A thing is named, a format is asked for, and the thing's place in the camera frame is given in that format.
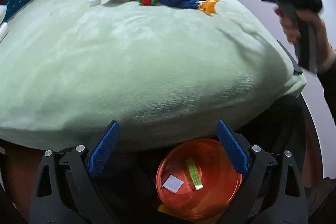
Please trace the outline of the person's right hand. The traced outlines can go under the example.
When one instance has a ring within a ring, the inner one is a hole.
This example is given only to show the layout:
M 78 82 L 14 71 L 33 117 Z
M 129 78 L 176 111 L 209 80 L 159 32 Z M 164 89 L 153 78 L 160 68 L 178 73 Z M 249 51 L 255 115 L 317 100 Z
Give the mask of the person's right hand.
M 278 7 L 274 9 L 274 12 L 280 18 L 280 24 L 288 42 L 294 45 L 297 44 L 302 34 L 308 34 L 308 31 L 302 29 L 303 27 L 313 27 L 315 30 L 316 63 L 319 67 L 326 65 L 335 50 L 328 41 L 325 23 L 318 14 L 309 10 L 297 10 L 298 27 L 295 27 L 292 20 L 285 16 Z

